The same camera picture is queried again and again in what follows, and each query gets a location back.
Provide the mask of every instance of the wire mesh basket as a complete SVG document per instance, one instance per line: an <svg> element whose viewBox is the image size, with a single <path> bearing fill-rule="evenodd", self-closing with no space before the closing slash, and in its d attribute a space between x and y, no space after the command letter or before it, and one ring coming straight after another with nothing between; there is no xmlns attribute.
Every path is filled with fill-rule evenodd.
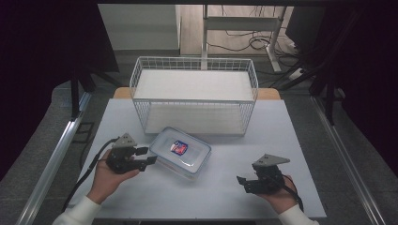
<svg viewBox="0 0 398 225"><path fill-rule="evenodd" d="M130 93L146 134L246 133L258 82L250 59L139 57Z"/></svg>

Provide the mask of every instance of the sticker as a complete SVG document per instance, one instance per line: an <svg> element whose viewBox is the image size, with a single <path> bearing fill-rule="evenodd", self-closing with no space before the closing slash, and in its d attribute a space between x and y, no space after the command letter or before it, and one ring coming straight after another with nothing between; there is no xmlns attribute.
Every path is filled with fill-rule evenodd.
<svg viewBox="0 0 398 225"><path fill-rule="evenodd" d="M176 153L179 156L184 155L184 153L187 151L188 149L188 145L185 144L182 141L176 141L172 144L172 147L170 148L170 150L174 153Z"/></svg>

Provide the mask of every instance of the white table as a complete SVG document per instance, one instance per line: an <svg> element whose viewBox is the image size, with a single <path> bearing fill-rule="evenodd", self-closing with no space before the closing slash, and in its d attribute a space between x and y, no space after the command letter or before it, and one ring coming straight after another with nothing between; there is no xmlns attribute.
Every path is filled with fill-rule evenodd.
<svg viewBox="0 0 398 225"><path fill-rule="evenodd" d="M93 142L88 164L110 139L128 132L139 145L148 146L155 136L144 134L131 99L110 99ZM197 137L212 147L207 165L196 181L179 176L160 163L146 167L137 177L123 183L109 197L98 218L134 220L261 220L276 218L270 205L247 194L237 175L254 178L252 163L265 153L290 158L279 165L294 178L310 218L326 216L295 130L282 100L257 100L244 137ZM77 203L91 187L94 173L70 201Z"/></svg>

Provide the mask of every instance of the black fabric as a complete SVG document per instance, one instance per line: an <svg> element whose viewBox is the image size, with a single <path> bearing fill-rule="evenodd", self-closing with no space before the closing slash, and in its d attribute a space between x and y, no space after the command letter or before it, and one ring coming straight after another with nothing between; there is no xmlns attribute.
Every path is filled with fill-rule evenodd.
<svg viewBox="0 0 398 225"><path fill-rule="evenodd" d="M52 91L87 65L118 71L94 1L0 3L1 177L46 113Z"/></svg>
<svg viewBox="0 0 398 225"><path fill-rule="evenodd" d="M344 109L398 175L397 24L393 7L366 8L336 70L346 95Z"/></svg>
<svg viewBox="0 0 398 225"><path fill-rule="evenodd" d="M319 66L345 26L351 8L294 7L286 35L295 42L306 67Z"/></svg>

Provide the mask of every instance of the hand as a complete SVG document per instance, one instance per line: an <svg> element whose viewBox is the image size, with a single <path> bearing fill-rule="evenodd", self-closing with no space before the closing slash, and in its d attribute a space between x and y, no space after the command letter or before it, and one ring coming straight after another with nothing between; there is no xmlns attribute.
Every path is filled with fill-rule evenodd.
<svg viewBox="0 0 398 225"><path fill-rule="evenodd" d="M87 194L87 197L97 204L101 204L108 196L112 195L123 181L136 176L140 172L139 170L133 170L123 174L116 174L105 162L110 152L111 150L107 150L98 162L93 186Z"/></svg>
<svg viewBox="0 0 398 225"><path fill-rule="evenodd" d="M297 192L294 184L291 181L292 177L289 175L287 177L289 177L290 179L283 177L284 183L289 188ZM295 198L284 189L279 190L277 193L273 195L266 195L266 194L257 194L257 195L267 200L277 214L281 214L297 204Z"/></svg>

